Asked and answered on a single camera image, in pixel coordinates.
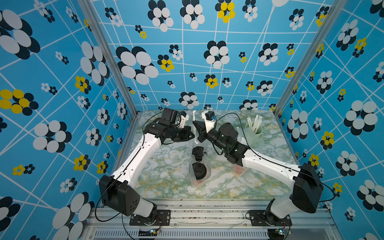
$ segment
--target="metal vent grille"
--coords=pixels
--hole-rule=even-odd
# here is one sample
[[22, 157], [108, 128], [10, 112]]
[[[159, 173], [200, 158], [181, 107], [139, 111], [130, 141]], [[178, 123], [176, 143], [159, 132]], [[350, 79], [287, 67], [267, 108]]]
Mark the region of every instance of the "metal vent grille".
[[[128, 230], [128, 233], [137, 238], [138, 230]], [[94, 238], [101, 239], [126, 239], [128, 237], [124, 230], [115, 228], [98, 228]], [[226, 230], [226, 229], [164, 229], [156, 237], [157, 239], [269, 239], [266, 229], [244, 229], [244, 230]]]

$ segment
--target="mounting plate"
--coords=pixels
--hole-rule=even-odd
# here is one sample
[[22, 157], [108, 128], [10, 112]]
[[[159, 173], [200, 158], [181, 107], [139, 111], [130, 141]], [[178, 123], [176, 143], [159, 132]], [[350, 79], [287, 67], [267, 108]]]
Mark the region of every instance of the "mounting plate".
[[[264, 220], [264, 212], [265, 210], [249, 210], [249, 218], [250, 221], [251, 221], [251, 224], [253, 227], [256, 227], [256, 226], [270, 226], [270, 224], [268, 224], [265, 220]], [[275, 226], [284, 226], [284, 222], [285, 222], [285, 225], [287, 226], [292, 226], [292, 221], [291, 221], [291, 218], [289, 215], [287, 215], [285, 218], [283, 218], [280, 222], [278, 222]]]
[[[161, 217], [162, 226], [169, 226], [170, 220], [170, 210], [157, 210], [156, 217]], [[142, 221], [142, 217], [139, 215], [133, 216], [131, 215], [131, 220], [129, 221], [130, 226], [159, 226], [159, 219], [156, 218], [153, 224], [148, 225]]]

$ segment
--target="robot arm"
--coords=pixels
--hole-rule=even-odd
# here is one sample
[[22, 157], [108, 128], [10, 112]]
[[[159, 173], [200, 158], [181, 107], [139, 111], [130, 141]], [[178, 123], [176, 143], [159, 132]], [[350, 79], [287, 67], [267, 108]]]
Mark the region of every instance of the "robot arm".
[[204, 122], [193, 121], [200, 142], [207, 139], [225, 153], [224, 156], [229, 162], [256, 169], [280, 180], [292, 189], [290, 193], [270, 202], [265, 211], [268, 223], [274, 225], [298, 210], [316, 212], [323, 185], [311, 165], [288, 164], [251, 149], [244, 138], [242, 142], [237, 141], [238, 132], [230, 123], [221, 125], [217, 131], [212, 111], [204, 111], [202, 118]]
[[133, 188], [152, 154], [167, 138], [174, 142], [184, 142], [195, 137], [191, 127], [184, 126], [188, 118], [184, 111], [164, 108], [162, 116], [145, 127], [139, 143], [124, 163], [110, 177], [103, 176], [100, 179], [100, 194], [104, 205], [127, 216], [136, 214], [142, 216], [145, 222], [154, 222], [157, 206], [141, 198]]

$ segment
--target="green marble surface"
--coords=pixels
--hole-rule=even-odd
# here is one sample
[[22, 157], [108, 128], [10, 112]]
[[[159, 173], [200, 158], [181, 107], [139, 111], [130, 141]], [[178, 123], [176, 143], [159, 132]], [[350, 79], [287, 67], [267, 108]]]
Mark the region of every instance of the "green marble surface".
[[[186, 112], [190, 117], [186, 125], [193, 126], [193, 112], [192, 110]], [[196, 111], [196, 120], [202, 121], [202, 112], [202, 110]], [[226, 113], [237, 113], [242, 120], [243, 127], [245, 127], [248, 116], [251, 118], [254, 118], [257, 114], [263, 116], [261, 125], [263, 132], [260, 134], [260, 139], [264, 144], [255, 149], [277, 160], [295, 163], [272, 111], [218, 110], [214, 112], [217, 118]], [[158, 111], [144, 111], [142, 113], [131, 151], [141, 138], [142, 125], [156, 113]], [[226, 122], [230, 122], [235, 128], [240, 127], [237, 116], [230, 114], [217, 123], [217, 129]], [[207, 152], [203, 160], [210, 163], [212, 173], [202, 186], [195, 188], [189, 180], [189, 163], [193, 144], [194, 141], [190, 140], [188, 142], [162, 145], [157, 149], [139, 176], [135, 186], [136, 192], [146, 199], [270, 200], [289, 191], [289, 188], [282, 182], [255, 169], [247, 169], [241, 176], [238, 176], [233, 170], [234, 165], [224, 155], [217, 155], [212, 145], [208, 144], [208, 141], [203, 143], [205, 144], [204, 151]]]

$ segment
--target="wire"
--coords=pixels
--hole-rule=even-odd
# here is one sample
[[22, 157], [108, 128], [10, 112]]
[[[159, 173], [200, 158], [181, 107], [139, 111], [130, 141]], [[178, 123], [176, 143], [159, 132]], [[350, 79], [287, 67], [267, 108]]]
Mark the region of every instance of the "wire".
[[291, 226], [289, 226], [289, 229], [288, 229], [288, 233], [287, 233], [287, 236], [285, 236], [284, 240], [287, 239], [288, 235], [289, 235], [289, 231], [291, 230]]
[[279, 165], [279, 166], [281, 166], [281, 167], [288, 168], [288, 169], [290, 169], [291, 171], [295, 171], [295, 172], [301, 173], [301, 174], [303, 174], [303, 175], [307, 175], [307, 176], [311, 177], [313, 180], [317, 181], [318, 183], [321, 183], [322, 185], [324, 185], [324, 186], [326, 186], [327, 188], [329, 188], [329, 189], [331, 190], [332, 194], [333, 194], [333, 198], [332, 198], [332, 199], [329, 199], [329, 200], [319, 201], [319, 202], [327, 202], [327, 201], [331, 201], [331, 200], [333, 200], [333, 199], [335, 198], [335, 194], [334, 194], [333, 189], [331, 189], [330, 187], [328, 187], [328, 185], [322, 183], [321, 181], [315, 179], [313, 176], [311, 176], [311, 175], [309, 175], [309, 174], [306, 174], [306, 173], [303, 173], [303, 172], [300, 172], [300, 171], [297, 171], [297, 170], [292, 169], [292, 168], [290, 168], [290, 167], [287, 167], [287, 166], [278, 164], [278, 163], [276, 163], [276, 162], [270, 161], [270, 160], [268, 160], [268, 159], [266, 159], [266, 158], [263, 158], [263, 157], [260, 156], [259, 154], [257, 154], [257, 153], [256, 153], [250, 146], [249, 146], [249, 144], [248, 144], [247, 138], [245, 137], [245, 133], [244, 133], [244, 129], [243, 129], [243, 124], [241, 123], [240, 117], [239, 117], [239, 115], [237, 115], [237, 113], [227, 113], [227, 114], [223, 115], [221, 118], [219, 118], [219, 119], [216, 121], [216, 123], [217, 123], [220, 119], [222, 119], [224, 116], [226, 116], [226, 115], [228, 115], [228, 114], [235, 114], [235, 115], [237, 116], [237, 118], [239, 119], [240, 126], [241, 126], [241, 130], [243, 131], [243, 135], [244, 135], [245, 142], [247, 143], [248, 147], [251, 149], [251, 151], [252, 151], [254, 154], [256, 154], [258, 157], [260, 157], [260, 158], [262, 158], [262, 159], [264, 159], [264, 160], [266, 160], [266, 161], [268, 161], [268, 162], [274, 163], [274, 164]]
[[221, 154], [219, 154], [218, 151], [217, 151], [216, 148], [215, 148], [215, 145], [214, 145], [213, 143], [212, 143], [212, 146], [213, 146], [215, 152], [216, 152], [218, 155], [220, 155], [220, 156], [223, 155], [224, 150], [222, 150], [222, 151], [221, 151]]
[[131, 235], [129, 235], [129, 233], [128, 233], [127, 230], [125, 229], [124, 222], [123, 222], [123, 220], [122, 220], [122, 213], [121, 213], [121, 222], [122, 222], [122, 226], [124, 227], [124, 230], [125, 230], [125, 232], [128, 234], [128, 236], [129, 236], [132, 240], [135, 240], [133, 237], [131, 237]]

